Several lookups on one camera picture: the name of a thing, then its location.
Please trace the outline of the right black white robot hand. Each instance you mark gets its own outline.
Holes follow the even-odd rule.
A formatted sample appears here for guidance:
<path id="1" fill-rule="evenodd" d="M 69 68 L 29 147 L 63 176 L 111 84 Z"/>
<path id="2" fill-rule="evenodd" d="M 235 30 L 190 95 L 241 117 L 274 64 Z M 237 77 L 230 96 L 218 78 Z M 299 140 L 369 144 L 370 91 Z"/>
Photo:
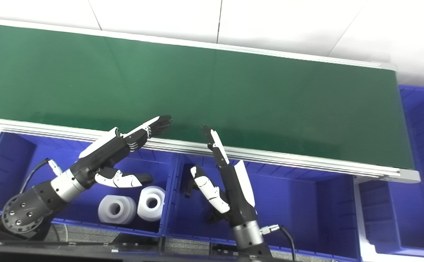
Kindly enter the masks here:
<path id="1" fill-rule="evenodd" d="M 207 147 L 219 171 L 225 190 L 215 186 L 201 166 L 190 169 L 192 179 L 212 207 L 225 219 L 231 228 L 257 221 L 255 200 L 249 176 L 242 160 L 232 165 L 217 131 L 203 125 Z"/>

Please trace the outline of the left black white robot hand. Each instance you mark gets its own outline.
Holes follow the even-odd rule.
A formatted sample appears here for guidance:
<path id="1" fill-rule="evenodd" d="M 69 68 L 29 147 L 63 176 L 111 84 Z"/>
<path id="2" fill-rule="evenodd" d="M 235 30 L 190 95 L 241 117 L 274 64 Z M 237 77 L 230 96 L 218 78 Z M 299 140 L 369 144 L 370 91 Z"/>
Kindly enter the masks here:
<path id="1" fill-rule="evenodd" d="M 80 153 L 79 159 L 69 168 L 71 181 L 78 182 L 85 190 L 95 183 L 115 188 L 134 188 L 152 183 L 152 174 L 132 174 L 114 166 L 145 146 L 152 137 L 164 133 L 171 123 L 170 115 L 161 115 L 127 134 L 120 133 L 115 127 L 109 131 L 109 139 L 98 140 Z"/>

